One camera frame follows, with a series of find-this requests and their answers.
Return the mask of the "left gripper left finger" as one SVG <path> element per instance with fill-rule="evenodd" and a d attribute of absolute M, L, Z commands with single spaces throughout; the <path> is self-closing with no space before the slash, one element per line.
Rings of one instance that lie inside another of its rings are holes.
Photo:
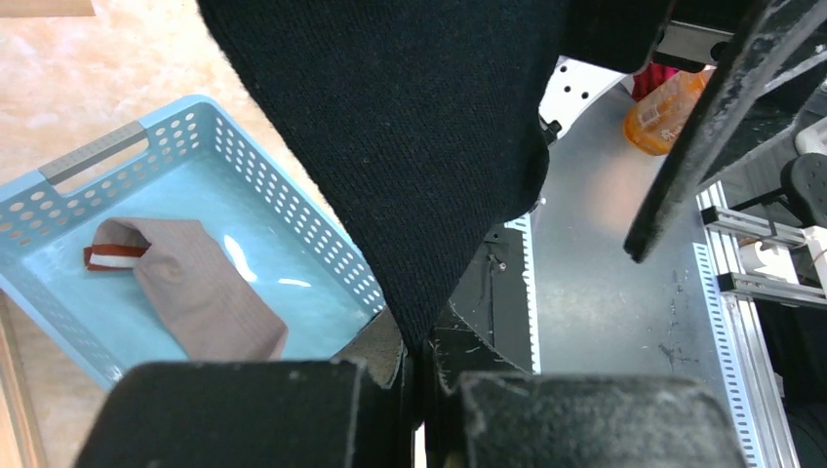
<path fill-rule="evenodd" d="M 334 467 L 411 467 L 412 365 L 388 310 L 378 313 L 331 359 Z"/>

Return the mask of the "beige sock striped cuff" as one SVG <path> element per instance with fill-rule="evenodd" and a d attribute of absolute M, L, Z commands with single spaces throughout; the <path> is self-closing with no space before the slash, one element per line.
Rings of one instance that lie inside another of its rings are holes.
<path fill-rule="evenodd" d="M 83 251 L 90 271 L 130 270 L 163 325 L 196 361 L 273 361 L 288 326 L 201 222 L 112 217 Z"/>

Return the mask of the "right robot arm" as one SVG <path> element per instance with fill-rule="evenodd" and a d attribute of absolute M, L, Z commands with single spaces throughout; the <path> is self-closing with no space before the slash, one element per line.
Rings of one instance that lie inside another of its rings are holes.
<path fill-rule="evenodd" d="M 573 58 L 559 58 L 538 107 L 546 144 L 563 137 L 589 106 L 626 77 Z"/>

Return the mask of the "black sock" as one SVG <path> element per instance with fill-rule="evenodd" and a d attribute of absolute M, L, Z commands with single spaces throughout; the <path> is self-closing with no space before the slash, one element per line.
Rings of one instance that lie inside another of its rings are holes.
<path fill-rule="evenodd" d="M 496 224 L 548 170 L 538 107 L 564 1 L 202 1 L 419 350 Z"/>

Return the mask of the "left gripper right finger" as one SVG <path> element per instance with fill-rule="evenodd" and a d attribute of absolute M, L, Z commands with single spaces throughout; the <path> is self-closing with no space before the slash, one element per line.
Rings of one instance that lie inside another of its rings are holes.
<path fill-rule="evenodd" d="M 428 467 L 473 467 L 474 440 L 487 429 L 485 412 L 467 394 L 485 372 L 522 372 L 447 304 L 422 354 L 424 431 Z"/>

